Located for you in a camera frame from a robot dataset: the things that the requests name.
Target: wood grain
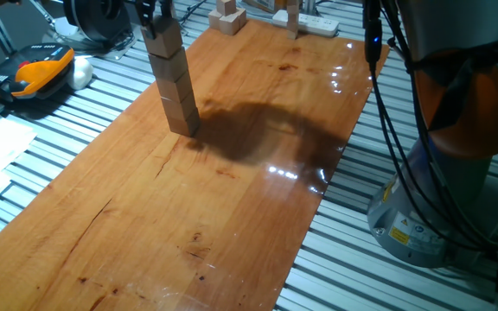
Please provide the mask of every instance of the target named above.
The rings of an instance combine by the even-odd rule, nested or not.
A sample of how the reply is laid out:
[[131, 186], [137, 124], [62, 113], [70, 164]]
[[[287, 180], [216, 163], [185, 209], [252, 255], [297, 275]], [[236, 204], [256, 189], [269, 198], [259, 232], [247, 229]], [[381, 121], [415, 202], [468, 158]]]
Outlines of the wood grain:
[[274, 306], [370, 93], [363, 44], [249, 21], [187, 53], [195, 138], [151, 85], [0, 233], [0, 310]]

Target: label sticker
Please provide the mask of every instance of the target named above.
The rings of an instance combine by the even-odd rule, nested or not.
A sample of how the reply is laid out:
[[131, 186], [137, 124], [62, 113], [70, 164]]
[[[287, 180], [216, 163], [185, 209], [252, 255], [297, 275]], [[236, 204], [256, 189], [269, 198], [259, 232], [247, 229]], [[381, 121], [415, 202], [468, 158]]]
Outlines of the label sticker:
[[437, 255], [444, 246], [444, 240], [425, 225], [397, 212], [389, 236], [415, 251]]

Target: stacked wooden blocks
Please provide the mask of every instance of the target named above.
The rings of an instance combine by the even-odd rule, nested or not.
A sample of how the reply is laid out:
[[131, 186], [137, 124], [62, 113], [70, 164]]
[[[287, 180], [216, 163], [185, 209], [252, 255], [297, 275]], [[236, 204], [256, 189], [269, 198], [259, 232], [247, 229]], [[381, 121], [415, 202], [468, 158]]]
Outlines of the stacked wooden blocks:
[[225, 35], [235, 35], [247, 22], [245, 9], [236, 8], [235, 0], [216, 0], [216, 9], [208, 13], [208, 25]]
[[287, 0], [287, 37], [295, 40], [299, 31], [299, 1]]
[[156, 17], [152, 25], [154, 38], [142, 32], [170, 131], [193, 136], [201, 121], [195, 106], [186, 51], [182, 47], [180, 25], [176, 19], [162, 16]]

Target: yellow warning label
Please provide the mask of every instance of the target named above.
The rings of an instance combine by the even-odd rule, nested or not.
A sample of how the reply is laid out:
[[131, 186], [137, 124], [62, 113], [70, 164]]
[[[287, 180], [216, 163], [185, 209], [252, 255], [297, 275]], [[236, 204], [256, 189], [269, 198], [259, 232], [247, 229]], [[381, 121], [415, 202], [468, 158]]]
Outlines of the yellow warning label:
[[402, 232], [401, 230], [399, 230], [395, 227], [391, 228], [389, 235], [404, 245], [406, 245], [408, 243], [409, 235], [405, 234], [404, 232]]
[[389, 198], [389, 194], [391, 193], [391, 187], [393, 187], [393, 183], [390, 183], [386, 187], [386, 191], [384, 191], [384, 198], [381, 200], [382, 202], [386, 203], [387, 198]]

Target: white power strip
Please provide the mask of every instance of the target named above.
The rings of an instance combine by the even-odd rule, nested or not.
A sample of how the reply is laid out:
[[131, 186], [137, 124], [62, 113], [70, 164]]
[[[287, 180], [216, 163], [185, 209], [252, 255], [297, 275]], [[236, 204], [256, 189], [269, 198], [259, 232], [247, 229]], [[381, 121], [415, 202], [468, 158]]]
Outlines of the white power strip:
[[[287, 11], [279, 10], [272, 17], [272, 25], [285, 28], [287, 25]], [[299, 30], [325, 37], [333, 37], [337, 31], [338, 22], [317, 16], [308, 16], [299, 13]]]

